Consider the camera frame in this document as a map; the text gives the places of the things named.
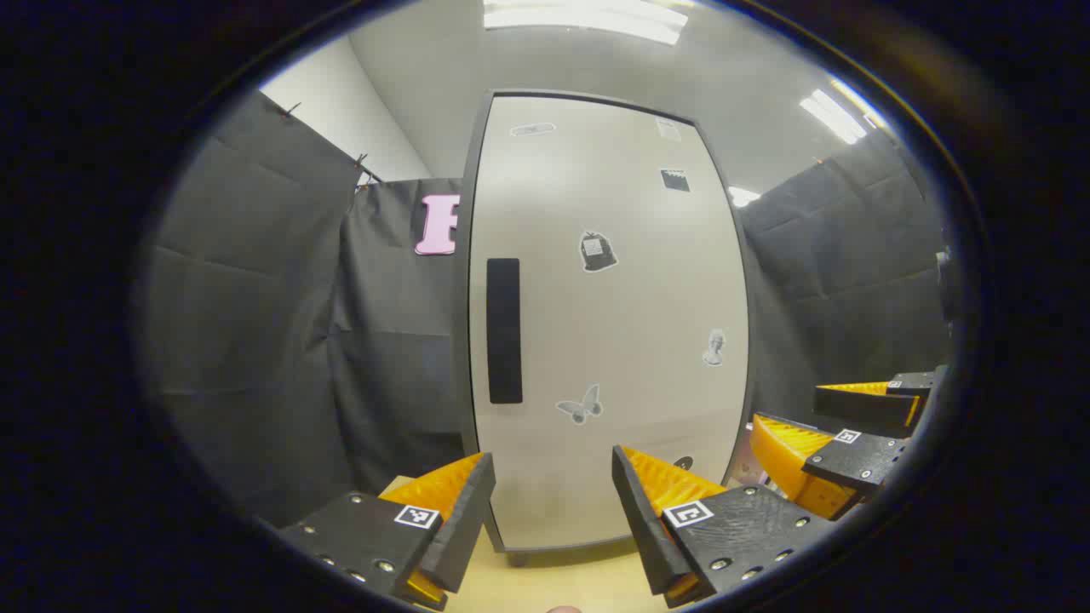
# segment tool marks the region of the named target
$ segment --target gray fabric backdrop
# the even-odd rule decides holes
[[[197,152],[140,302],[153,398],[243,508],[283,526],[463,454],[452,259],[413,251],[423,197],[460,181],[353,195],[352,159],[279,110],[255,93]],[[754,410],[833,429],[813,385],[944,358],[941,215],[911,168],[871,134],[739,209],[759,264]]]

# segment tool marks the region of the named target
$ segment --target ceiling light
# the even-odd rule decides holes
[[[749,190],[743,190],[741,188],[736,188],[734,185],[727,188],[730,192],[730,199],[735,201],[735,206],[741,208],[747,204],[753,202],[754,200],[761,197],[761,194],[756,192],[751,192]]]
[[[848,87],[843,82],[836,79],[832,80],[832,83],[833,87],[835,87],[837,92],[844,94],[845,98],[851,100],[851,104],[856,105],[857,107],[859,107],[859,110],[863,111],[863,119],[870,121],[876,128],[886,127],[886,122],[884,119],[882,119],[882,116],[879,115],[876,110],[874,110],[874,107],[867,104],[867,100],[864,100],[859,94],[857,94],[855,89]]]
[[[863,127],[852,119],[848,115],[848,111],[844,110],[833,98],[829,98],[828,94],[821,89],[815,89],[810,97],[802,98],[799,106],[807,109],[810,115],[816,117],[819,121],[828,127],[834,134],[849,145],[855,144],[856,141],[867,135]]]
[[[675,45],[689,17],[643,0],[484,0],[484,27],[588,27]]]

